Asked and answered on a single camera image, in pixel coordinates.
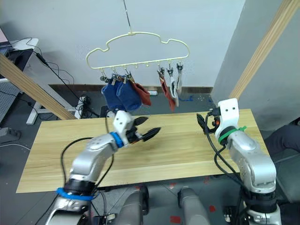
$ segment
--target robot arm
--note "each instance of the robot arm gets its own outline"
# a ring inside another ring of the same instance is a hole
[[[116,132],[92,138],[87,143],[85,150],[73,161],[69,180],[63,188],[58,188],[58,197],[46,225],[86,223],[83,213],[90,207],[106,160],[119,148],[139,140],[146,141],[160,131],[157,127],[144,135],[139,134],[136,126],[147,119],[133,119],[129,113],[118,111],[113,122]]]
[[[257,141],[238,128],[239,108],[235,98],[221,101],[218,108],[209,112],[214,116],[214,133],[221,145],[226,145],[232,160],[240,169],[240,178],[246,187],[243,194],[248,208],[249,224],[280,225],[280,210],[276,204],[276,168],[271,158],[264,154]],[[204,118],[197,115],[205,132]]]

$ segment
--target dark pants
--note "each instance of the dark pants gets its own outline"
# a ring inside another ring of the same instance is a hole
[[[270,156],[285,149],[294,149],[300,153],[300,126],[286,125],[276,130],[265,140]]]

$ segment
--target wooden beam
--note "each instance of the wooden beam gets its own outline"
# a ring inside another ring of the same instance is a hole
[[[31,98],[39,102],[46,109],[62,120],[76,119],[61,104],[45,92],[40,86],[34,83],[25,73],[16,67],[4,55],[0,54],[0,74],[11,83],[24,91]]]
[[[270,29],[263,37],[251,60],[246,66],[240,79],[230,94],[230,98],[239,99],[252,77],[256,74],[263,61],[266,59],[280,35],[285,30],[292,16],[299,8],[299,0],[283,0],[271,23]]]

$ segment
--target wooden tabletop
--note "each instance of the wooden tabletop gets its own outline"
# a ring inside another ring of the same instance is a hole
[[[146,133],[154,127],[160,132],[147,142],[140,141],[119,149],[115,161],[101,186],[114,186],[155,180],[221,174],[214,164],[214,151],[197,123],[196,113],[150,115],[138,127]],[[109,120],[113,131],[112,120]],[[256,139],[268,153],[250,109],[240,110],[239,126]],[[44,121],[27,159],[17,193],[53,191],[62,186],[60,167],[62,149],[75,139],[105,134],[105,119]],[[217,148],[221,146],[212,136]],[[86,141],[71,146],[65,154],[67,174],[74,158],[84,150]],[[236,169],[228,150],[223,157]],[[106,171],[110,159],[103,169]]]

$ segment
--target blue tape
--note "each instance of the blue tape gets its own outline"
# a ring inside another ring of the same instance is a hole
[[[119,135],[115,132],[110,132],[110,134],[113,136],[113,138],[115,139],[118,148],[122,148],[124,146],[123,141],[121,140],[121,138],[119,137]]]
[[[56,193],[59,194],[61,197],[64,197],[64,198],[75,199],[75,200],[83,200],[83,201],[92,201],[92,199],[94,197],[94,196],[90,196],[90,195],[69,195],[61,187],[59,187],[56,190]]]

